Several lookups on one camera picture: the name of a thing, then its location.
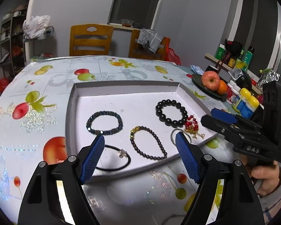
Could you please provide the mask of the person's right hand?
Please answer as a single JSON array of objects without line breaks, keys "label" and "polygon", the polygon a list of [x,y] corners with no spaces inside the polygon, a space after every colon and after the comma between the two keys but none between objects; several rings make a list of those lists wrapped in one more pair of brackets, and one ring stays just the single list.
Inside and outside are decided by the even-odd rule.
[{"label": "person's right hand", "polygon": [[256,166],[250,168],[247,166],[249,158],[243,154],[240,154],[240,160],[245,165],[245,168],[250,177],[258,180],[262,180],[257,193],[263,198],[269,194],[272,194],[280,184],[280,168],[277,161],[269,166]]}]

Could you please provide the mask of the person's right forearm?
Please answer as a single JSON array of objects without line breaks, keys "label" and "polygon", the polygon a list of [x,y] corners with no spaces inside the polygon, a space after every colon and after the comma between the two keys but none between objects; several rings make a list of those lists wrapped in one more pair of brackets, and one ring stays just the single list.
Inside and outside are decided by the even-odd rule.
[{"label": "person's right forearm", "polygon": [[279,166],[280,183],[276,190],[264,198],[260,198],[265,224],[269,224],[281,209],[281,166]]}]

